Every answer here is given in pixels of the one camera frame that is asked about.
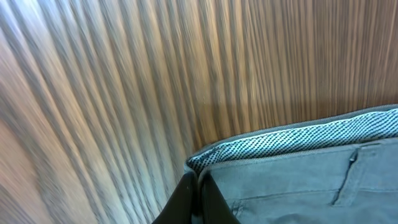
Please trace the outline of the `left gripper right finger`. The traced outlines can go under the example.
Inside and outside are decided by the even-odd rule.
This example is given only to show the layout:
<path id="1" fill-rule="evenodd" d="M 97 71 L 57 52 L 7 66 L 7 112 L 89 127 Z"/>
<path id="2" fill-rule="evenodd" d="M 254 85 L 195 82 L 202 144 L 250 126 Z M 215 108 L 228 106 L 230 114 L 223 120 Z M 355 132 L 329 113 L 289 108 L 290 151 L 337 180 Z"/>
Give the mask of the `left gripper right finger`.
<path id="1" fill-rule="evenodd" d="M 201 207 L 204 224 L 239 224 L 210 174 L 203 178 Z"/>

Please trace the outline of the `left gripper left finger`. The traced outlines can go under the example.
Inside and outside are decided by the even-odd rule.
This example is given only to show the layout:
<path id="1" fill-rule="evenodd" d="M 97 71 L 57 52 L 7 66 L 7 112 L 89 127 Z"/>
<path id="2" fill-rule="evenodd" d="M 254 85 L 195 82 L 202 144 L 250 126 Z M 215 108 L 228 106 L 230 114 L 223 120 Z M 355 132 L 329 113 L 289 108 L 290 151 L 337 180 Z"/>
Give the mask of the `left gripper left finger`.
<path id="1" fill-rule="evenodd" d="M 185 173 L 153 224 L 192 224 L 197 210 L 198 181 L 194 172 Z"/>

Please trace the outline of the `grey shorts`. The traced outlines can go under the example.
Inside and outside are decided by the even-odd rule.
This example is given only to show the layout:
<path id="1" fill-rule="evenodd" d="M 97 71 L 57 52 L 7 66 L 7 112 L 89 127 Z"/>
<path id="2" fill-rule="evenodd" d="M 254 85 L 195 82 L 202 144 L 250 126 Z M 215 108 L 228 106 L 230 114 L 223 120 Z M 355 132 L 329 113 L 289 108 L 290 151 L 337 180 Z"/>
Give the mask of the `grey shorts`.
<path id="1" fill-rule="evenodd" d="M 185 161 L 240 223 L 396 223 L 397 106 L 234 136 Z"/>

